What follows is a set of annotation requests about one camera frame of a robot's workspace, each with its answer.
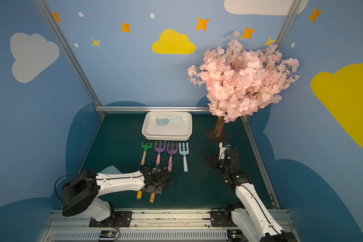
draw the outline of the cherry blossom tree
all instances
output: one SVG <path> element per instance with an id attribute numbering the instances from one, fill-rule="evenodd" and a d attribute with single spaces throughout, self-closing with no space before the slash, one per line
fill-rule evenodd
<path id="1" fill-rule="evenodd" d="M 207 50 L 203 54 L 204 64 L 188 68 L 192 83 L 199 86 L 206 84 L 210 112 L 218 116 L 214 130 L 216 137 L 221 135 L 224 123 L 280 102 L 280 91 L 300 77 L 292 74 L 297 70 L 299 61 L 293 58 L 281 60 L 282 53 L 276 50 L 277 45 L 245 51 L 236 40 L 238 36 L 238 31 L 228 36 L 232 40 L 226 51 L 222 47 Z"/>

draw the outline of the purple garden fork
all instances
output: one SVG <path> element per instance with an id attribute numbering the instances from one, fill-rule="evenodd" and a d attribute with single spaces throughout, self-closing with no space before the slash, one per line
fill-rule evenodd
<path id="1" fill-rule="evenodd" d="M 173 142 L 172 142 L 172 148 L 169 149 L 169 142 L 167 146 L 167 153 L 170 155 L 169 162 L 168 162 L 168 171 L 172 171 L 172 156 L 178 152 L 178 143 L 176 142 L 176 149 L 173 149 Z"/>
<path id="2" fill-rule="evenodd" d="M 158 153 L 158 157 L 156 159 L 156 169 L 157 169 L 157 168 L 159 168 L 159 165 L 160 165 L 160 154 L 161 154 L 161 152 L 165 151 L 165 141 L 164 141 L 164 148 L 161 147 L 161 141 L 160 141 L 160 147 L 157 148 L 157 141 L 156 141 L 155 151 Z"/>

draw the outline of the yellow handle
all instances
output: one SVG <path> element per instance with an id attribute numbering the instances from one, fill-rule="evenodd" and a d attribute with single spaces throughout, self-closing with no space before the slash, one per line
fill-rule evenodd
<path id="1" fill-rule="evenodd" d="M 140 200 L 142 197 L 142 191 L 138 191 L 137 192 L 137 196 L 136 196 L 136 199 Z"/>
<path id="2" fill-rule="evenodd" d="M 147 151 L 144 151 L 144 154 L 142 154 L 142 160 L 141 160 L 141 165 L 143 166 L 145 163 L 145 156 L 147 155 Z"/>
<path id="3" fill-rule="evenodd" d="M 149 202 L 153 203 L 155 201 L 155 196 L 156 196 L 156 193 L 153 193 L 150 195 L 150 200 Z"/>

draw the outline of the cloud decal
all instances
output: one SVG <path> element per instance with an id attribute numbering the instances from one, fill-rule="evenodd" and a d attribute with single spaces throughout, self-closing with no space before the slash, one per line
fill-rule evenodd
<path id="1" fill-rule="evenodd" d="M 158 54 L 192 54 L 196 46 L 187 35 L 167 29 L 161 33 L 159 41 L 153 43 L 152 50 Z"/>
<path id="2" fill-rule="evenodd" d="M 33 80 L 59 57 L 58 46 L 39 34 L 15 33 L 10 48 L 15 58 L 12 73 L 21 83 Z"/>
<path id="3" fill-rule="evenodd" d="M 304 10 L 308 0 L 303 0 L 297 14 Z M 224 0 L 224 8 L 231 14 L 286 15 L 292 0 Z"/>
<path id="4" fill-rule="evenodd" d="M 353 84 L 362 87 L 361 90 L 352 92 Z M 335 74 L 319 73 L 311 87 L 344 130 L 363 148 L 363 64 L 347 65 Z"/>

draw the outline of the yellow star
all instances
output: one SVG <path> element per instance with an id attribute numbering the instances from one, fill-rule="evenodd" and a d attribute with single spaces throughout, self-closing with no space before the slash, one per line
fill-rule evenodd
<path id="1" fill-rule="evenodd" d="M 275 42 L 276 40 L 272 40 L 271 38 L 270 38 L 270 36 L 269 36 L 269 40 L 265 43 L 265 44 L 263 44 L 263 45 L 267 45 L 267 46 L 271 46 L 271 44 L 273 43 L 273 42 Z"/>
<path id="2" fill-rule="evenodd" d="M 248 38 L 249 40 L 251 40 L 254 30 L 255 29 L 248 29 L 247 27 L 245 27 L 245 33 L 242 35 L 241 39 Z"/>
<path id="3" fill-rule="evenodd" d="M 196 27 L 196 30 L 198 30 L 198 29 L 203 29 L 204 31 L 206 31 L 206 30 L 207 30 L 207 23 L 208 23 L 208 21 L 210 21 L 210 20 L 209 20 L 209 19 L 203 20 L 203 19 L 201 19 L 201 18 L 198 18 L 198 20 L 199 20 L 199 24 L 198 24 L 198 26 Z"/>
<path id="4" fill-rule="evenodd" d="M 98 47 L 101 48 L 101 46 L 99 46 L 99 43 L 101 42 L 101 40 L 95 41 L 93 38 L 91 38 L 91 39 L 93 40 L 93 44 L 92 45 L 96 45 L 96 46 L 98 46 Z"/>
<path id="5" fill-rule="evenodd" d="M 309 17 L 310 20 L 312 20 L 313 22 L 316 21 L 317 17 L 319 16 L 320 13 L 322 13 L 323 11 L 317 11 L 317 8 L 315 8 L 315 11 L 313 12 L 313 14 Z"/>
<path id="6" fill-rule="evenodd" d="M 129 32 L 130 33 L 130 24 L 124 24 L 123 22 L 121 22 L 121 25 L 122 25 L 122 33 L 123 32 Z"/>
<path id="7" fill-rule="evenodd" d="M 56 19 L 56 21 L 58 21 L 60 23 L 62 22 L 62 21 L 60 21 L 60 19 L 58 17 L 59 16 L 59 13 L 54 13 L 53 15 L 54 15 L 54 18 Z"/>

